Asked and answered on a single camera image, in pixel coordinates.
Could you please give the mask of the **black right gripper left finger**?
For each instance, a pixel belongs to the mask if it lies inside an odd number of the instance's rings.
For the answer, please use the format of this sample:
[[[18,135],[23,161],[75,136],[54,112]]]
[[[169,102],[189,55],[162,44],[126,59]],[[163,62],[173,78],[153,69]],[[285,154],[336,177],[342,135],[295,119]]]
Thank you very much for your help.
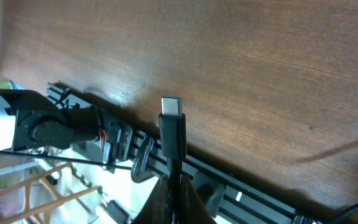
[[[169,176],[161,175],[132,224],[171,224],[173,194]]]

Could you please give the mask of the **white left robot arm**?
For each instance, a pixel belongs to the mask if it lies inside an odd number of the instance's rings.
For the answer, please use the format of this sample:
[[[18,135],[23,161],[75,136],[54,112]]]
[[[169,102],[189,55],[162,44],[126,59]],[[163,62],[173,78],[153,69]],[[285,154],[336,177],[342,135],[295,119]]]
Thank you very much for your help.
[[[48,156],[45,160],[75,162],[115,170],[125,161],[133,128],[96,105],[70,101],[70,91],[59,100],[31,90],[0,89],[0,154],[32,158],[31,149],[52,146],[68,149],[73,144],[98,142],[95,160]]]

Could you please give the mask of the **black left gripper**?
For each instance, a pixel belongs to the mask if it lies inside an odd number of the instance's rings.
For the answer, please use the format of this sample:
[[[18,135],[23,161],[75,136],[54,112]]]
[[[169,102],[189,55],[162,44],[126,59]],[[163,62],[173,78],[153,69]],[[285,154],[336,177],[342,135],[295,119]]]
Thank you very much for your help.
[[[99,127],[99,147],[102,150],[102,168],[111,173],[116,169],[131,170],[130,167],[117,165],[117,160],[126,160],[133,129],[119,118],[101,107],[96,108]]]

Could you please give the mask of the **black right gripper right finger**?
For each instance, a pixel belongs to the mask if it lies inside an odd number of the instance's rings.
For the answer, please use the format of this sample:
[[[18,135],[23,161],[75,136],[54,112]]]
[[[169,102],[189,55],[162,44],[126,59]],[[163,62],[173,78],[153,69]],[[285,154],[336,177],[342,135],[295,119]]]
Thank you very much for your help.
[[[180,211],[178,212],[181,224],[216,224],[188,176],[180,179]]]

